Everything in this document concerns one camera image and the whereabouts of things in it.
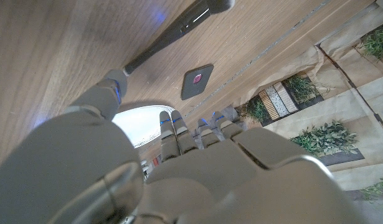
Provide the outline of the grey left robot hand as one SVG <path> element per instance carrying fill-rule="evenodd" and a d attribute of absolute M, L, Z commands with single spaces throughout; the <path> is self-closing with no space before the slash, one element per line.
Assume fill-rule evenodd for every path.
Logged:
<path fill-rule="evenodd" d="M 178 111 L 159 115 L 162 163 L 144 175 L 113 123 L 127 74 L 109 71 L 35 128 L 0 165 L 0 223 L 365 223 L 328 168 L 262 128 L 215 112 L 197 145 Z"/>

